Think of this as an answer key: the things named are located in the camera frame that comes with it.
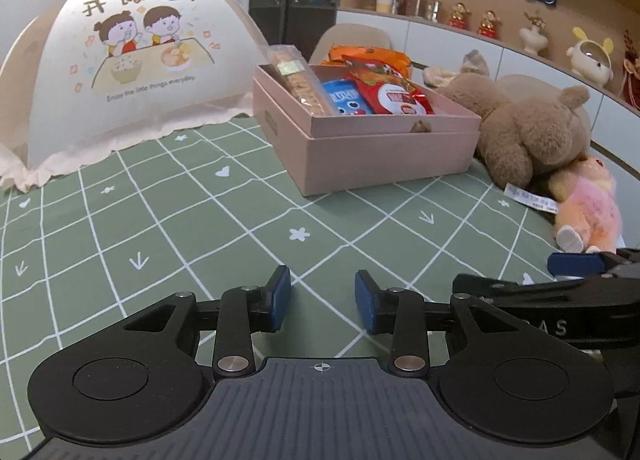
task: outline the green tablecloth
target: green tablecloth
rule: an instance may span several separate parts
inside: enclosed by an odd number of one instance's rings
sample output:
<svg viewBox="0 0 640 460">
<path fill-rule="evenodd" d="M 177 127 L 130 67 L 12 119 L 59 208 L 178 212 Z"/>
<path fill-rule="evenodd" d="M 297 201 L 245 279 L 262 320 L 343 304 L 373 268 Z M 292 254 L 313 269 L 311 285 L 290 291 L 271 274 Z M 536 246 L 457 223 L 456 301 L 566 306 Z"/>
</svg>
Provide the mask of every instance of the green tablecloth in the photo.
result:
<svg viewBox="0 0 640 460">
<path fill-rule="evenodd" d="M 112 154 L 26 195 L 0 198 L 0 458 L 42 439 L 33 369 L 61 347 L 176 291 L 215 299 L 294 280 L 284 329 L 258 358 L 384 355 L 362 330 L 353 277 L 446 301 L 459 273 L 544 281 L 554 250 L 540 215 L 468 173 L 303 198 L 253 118 L 177 132 Z M 211 358 L 203 335 L 197 359 Z M 442 335 L 430 336 L 445 361 Z"/>
</svg>

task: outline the clear plastic bag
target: clear plastic bag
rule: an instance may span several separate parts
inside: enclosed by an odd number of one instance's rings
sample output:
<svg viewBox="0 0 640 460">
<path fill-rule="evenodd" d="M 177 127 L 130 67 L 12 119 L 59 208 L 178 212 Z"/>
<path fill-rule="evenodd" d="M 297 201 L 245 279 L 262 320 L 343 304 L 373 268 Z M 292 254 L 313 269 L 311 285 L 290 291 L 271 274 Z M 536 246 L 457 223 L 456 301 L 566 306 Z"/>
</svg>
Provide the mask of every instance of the clear plastic bag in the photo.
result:
<svg viewBox="0 0 640 460">
<path fill-rule="evenodd" d="M 311 115 L 337 114 L 334 102 L 296 47 L 270 46 L 266 50 L 266 56 L 287 91 Z"/>
</svg>

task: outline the blue snack bag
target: blue snack bag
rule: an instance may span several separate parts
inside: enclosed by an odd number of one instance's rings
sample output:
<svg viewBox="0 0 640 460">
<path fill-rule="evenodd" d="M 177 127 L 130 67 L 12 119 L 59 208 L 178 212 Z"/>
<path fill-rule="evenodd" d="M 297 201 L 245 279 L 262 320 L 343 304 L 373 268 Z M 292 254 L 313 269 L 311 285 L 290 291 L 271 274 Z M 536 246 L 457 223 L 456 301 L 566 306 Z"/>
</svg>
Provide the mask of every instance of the blue snack bag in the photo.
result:
<svg viewBox="0 0 640 460">
<path fill-rule="evenodd" d="M 373 115 L 365 98 L 358 91 L 354 81 L 335 79 L 322 83 L 322 86 L 334 102 L 340 115 Z"/>
</svg>

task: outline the gray ribbed plate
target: gray ribbed plate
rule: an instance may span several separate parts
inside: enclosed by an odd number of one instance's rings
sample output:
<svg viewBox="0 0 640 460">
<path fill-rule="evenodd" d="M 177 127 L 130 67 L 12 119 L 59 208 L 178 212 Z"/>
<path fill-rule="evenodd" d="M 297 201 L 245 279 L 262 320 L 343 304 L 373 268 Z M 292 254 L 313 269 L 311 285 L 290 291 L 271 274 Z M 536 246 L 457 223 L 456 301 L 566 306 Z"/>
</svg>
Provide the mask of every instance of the gray ribbed plate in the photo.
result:
<svg viewBox="0 0 640 460">
<path fill-rule="evenodd" d="M 269 359 L 224 380 L 187 424 L 112 449 L 53 439 L 38 460 L 615 460 L 590 438 L 519 448 L 456 423 L 425 382 L 385 373 L 375 359 Z"/>
</svg>

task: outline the plush foot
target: plush foot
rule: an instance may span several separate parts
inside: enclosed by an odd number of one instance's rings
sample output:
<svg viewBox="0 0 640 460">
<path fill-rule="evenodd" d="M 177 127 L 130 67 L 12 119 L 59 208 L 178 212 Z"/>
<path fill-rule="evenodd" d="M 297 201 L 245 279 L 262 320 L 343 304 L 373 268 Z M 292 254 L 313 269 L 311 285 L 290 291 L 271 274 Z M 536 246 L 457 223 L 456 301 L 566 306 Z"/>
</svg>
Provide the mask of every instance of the plush foot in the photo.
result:
<svg viewBox="0 0 640 460">
<path fill-rule="evenodd" d="M 581 253 L 584 243 L 578 232 L 569 225 L 564 225 L 556 234 L 556 243 L 565 253 Z"/>
</svg>

